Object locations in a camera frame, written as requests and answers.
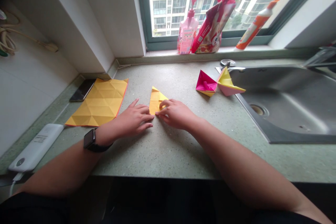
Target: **yellow origami paper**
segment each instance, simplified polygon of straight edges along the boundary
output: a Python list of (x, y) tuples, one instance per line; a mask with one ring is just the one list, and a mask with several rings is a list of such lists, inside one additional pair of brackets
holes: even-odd
[(238, 93), (244, 93), (246, 90), (237, 86), (234, 86), (231, 80), (228, 68), (225, 67), (218, 78), (218, 87), (225, 96), (235, 95)]
[(165, 106), (160, 109), (160, 103), (163, 100), (168, 100), (166, 96), (164, 96), (159, 90), (155, 87), (152, 87), (152, 94), (150, 95), (150, 102), (149, 102), (149, 112), (150, 114), (155, 114), (155, 112), (160, 111)]
[(96, 79), (86, 99), (67, 120), (70, 126), (100, 126), (114, 119), (124, 99), (128, 79)]

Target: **stainless steel sink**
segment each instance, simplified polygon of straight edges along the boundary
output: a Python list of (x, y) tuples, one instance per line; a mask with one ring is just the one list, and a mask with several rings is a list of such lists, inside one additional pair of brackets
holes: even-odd
[(336, 143), (336, 80), (296, 66), (232, 70), (236, 96), (268, 141)]

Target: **sink drain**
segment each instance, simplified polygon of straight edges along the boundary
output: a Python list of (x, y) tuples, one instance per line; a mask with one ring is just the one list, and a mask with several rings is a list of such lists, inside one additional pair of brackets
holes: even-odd
[(269, 112), (266, 108), (256, 105), (256, 104), (250, 104), (250, 107), (260, 116), (267, 117), (269, 116)]

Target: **snack bag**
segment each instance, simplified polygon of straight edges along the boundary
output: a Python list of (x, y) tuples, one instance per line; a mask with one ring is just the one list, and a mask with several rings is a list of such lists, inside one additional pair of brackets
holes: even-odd
[(206, 19), (194, 39), (192, 53), (215, 53), (221, 46), (222, 30), (236, 7), (235, 0), (217, 0), (206, 12)]

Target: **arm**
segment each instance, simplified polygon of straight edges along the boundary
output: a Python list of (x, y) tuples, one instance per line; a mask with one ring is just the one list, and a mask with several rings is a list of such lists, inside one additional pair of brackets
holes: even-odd
[(291, 182), (258, 155), (197, 117), (182, 102), (170, 99), (160, 106), (164, 105), (166, 108), (156, 115), (168, 125), (188, 131), (244, 203), (259, 209), (296, 212), (322, 224), (332, 223)]
[[(148, 106), (136, 105), (138, 100), (96, 130), (98, 145), (108, 146), (119, 138), (137, 135), (153, 127), (149, 122), (142, 124), (152, 120), (154, 115), (150, 115)], [(83, 140), (80, 140), (37, 171), (16, 194), (27, 192), (55, 198), (66, 197), (84, 183), (102, 155), (84, 149)]]

